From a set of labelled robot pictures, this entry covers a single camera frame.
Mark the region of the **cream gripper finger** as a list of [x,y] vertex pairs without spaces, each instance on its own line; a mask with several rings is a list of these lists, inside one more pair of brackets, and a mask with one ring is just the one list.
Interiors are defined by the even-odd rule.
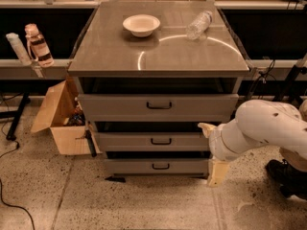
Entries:
[[202,130],[202,133],[206,138],[208,138],[211,132],[216,128],[214,125],[208,123],[198,123],[198,127]]
[[209,187],[218,187],[224,181],[229,170],[229,162],[218,159],[210,159],[208,162],[208,178],[207,185]]

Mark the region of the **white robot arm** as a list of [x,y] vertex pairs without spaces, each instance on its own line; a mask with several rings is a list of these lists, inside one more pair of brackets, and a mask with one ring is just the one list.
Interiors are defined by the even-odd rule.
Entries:
[[248,150],[278,146],[307,158],[307,122],[299,110],[289,103],[250,100],[242,103],[235,118],[213,126],[198,123],[208,139],[213,157],[209,160],[207,185],[220,185],[229,163]]

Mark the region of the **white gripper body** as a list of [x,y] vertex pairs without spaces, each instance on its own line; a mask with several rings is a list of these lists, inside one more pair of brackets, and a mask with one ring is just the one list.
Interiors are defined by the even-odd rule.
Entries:
[[233,161],[256,147],[256,141],[247,137],[235,120],[215,127],[209,135],[211,153],[219,160]]

